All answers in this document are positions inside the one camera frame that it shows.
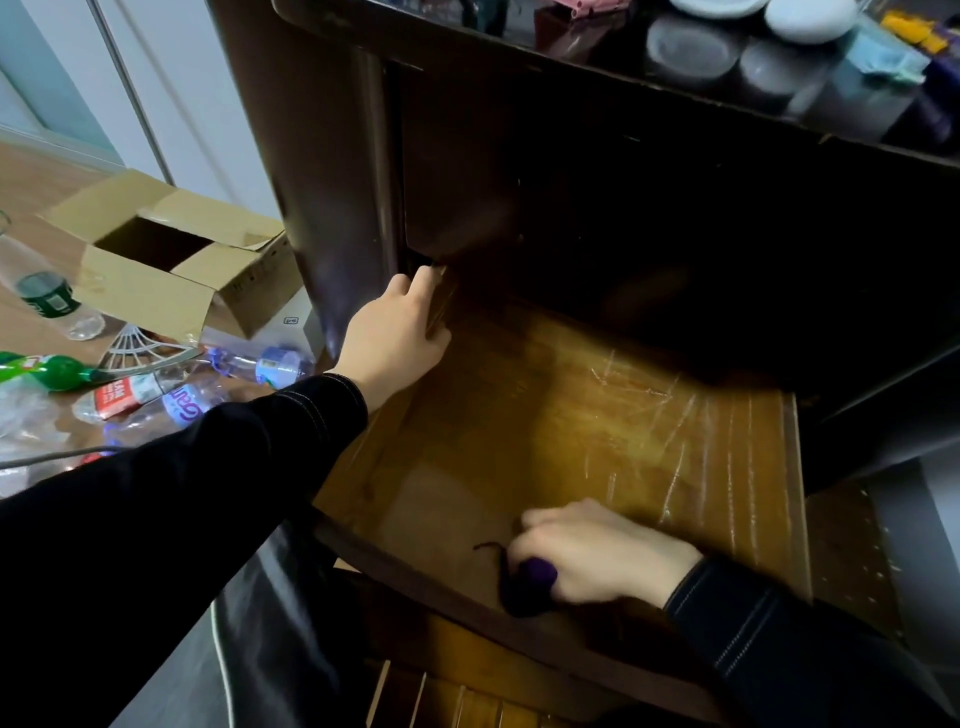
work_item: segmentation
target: black sleeve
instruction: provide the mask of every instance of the black sleeve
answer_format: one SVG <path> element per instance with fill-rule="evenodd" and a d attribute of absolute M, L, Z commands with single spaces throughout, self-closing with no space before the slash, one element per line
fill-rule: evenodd
<path fill-rule="evenodd" d="M 862 635 L 728 559 L 704 559 L 665 611 L 761 728 L 956 725 Z"/>
<path fill-rule="evenodd" d="M 0 500 L 2 722 L 109 725 L 366 424 L 314 376 Z"/>

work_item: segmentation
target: hand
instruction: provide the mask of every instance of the hand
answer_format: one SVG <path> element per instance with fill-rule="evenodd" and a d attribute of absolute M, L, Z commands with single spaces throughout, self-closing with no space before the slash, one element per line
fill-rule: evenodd
<path fill-rule="evenodd" d="M 663 608 L 703 555 L 625 519 L 592 498 L 523 514 L 507 549 L 511 566 L 537 556 L 557 568 L 552 595 L 579 604 L 631 596 Z"/>
<path fill-rule="evenodd" d="M 396 275 L 383 295 L 357 311 L 347 326 L 340 360 L 330 370 L 357 385 L 372 413 L 440 362 L 450 332 L 427 338 L 427 316 L 440 274 L 421 266 L 413 281 Z"/>

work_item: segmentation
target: white box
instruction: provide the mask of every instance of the white box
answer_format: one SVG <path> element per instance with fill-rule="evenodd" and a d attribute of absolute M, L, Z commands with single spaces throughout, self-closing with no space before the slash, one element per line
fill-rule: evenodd
<path fill-rule="evenodd" d="M 252 338 L 241 339 L 216 328 L 204 327 L 200 341 L 205 346 L 224 347 L 251 358 L 257 358 L 267 347 L 296 349 L 312 353 L 314 358 L 319 358 L 324 351 L 320 316 L 303 287 Z"/>

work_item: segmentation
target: water bottle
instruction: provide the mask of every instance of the water bottle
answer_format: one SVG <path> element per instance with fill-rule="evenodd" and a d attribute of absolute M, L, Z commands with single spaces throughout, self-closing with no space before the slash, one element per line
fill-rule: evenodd
<path fill-rule="evenodd" d="M 313 357 L 292 349 L 269 347 L 256 358 L 230 352 L 222 347 L 207 353 L 210 364 L 223 376 L 237 376 L 274 389 L 289 387 L 295 381 L 313 374 Z"/>
<path fill-rule="evenodd" d="M 0 224 L 4 217 L 0 214 Z M 104 330 L 104 317 L 73 298 L 69 283 L 46 258 L 2 229 L 0 281 L 68 339 L 86 341 Z"/>
<path fill-rule="evenodd" d="M 229 399 L 229 392 L 218 376 L 198 376 L 147 402 L 124 422 L 104 425 L 104 441 L 108 445 L 135 448 L 192 425 L 210 408 Z"/>
<path fill-rule="evenodd" d="M 176 389 L 207 366 L 205 361 L 194 359 L 144 375 L 125 376 L 81 396 L 71 407 L 73 416 L 81 422 L 99 425 L 111 417 L 129 414 Z"/>
<path fill-rule="evenodd" d="M 88 367 L 72 356 L 24 356 L 0 352 L 0 382 L 26 375 L 51 392 L 65 392 L 85 384 L 100 384 L 110 377 L 108 373 Z"/>

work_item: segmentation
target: plastic bag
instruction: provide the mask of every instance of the plastic bag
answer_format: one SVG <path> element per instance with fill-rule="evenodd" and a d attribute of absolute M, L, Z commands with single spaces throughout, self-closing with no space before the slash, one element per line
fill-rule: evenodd
<path fill-rule="evenodd" d="M 64 449 L 70 435 L 57 429 L 59 414 L 60 408 L 32 377 L 0 384 L 0 462 Z M 53 460 L 0 470 L 0 497 L 10 497 L 73 465 L 74 460 Z"/>

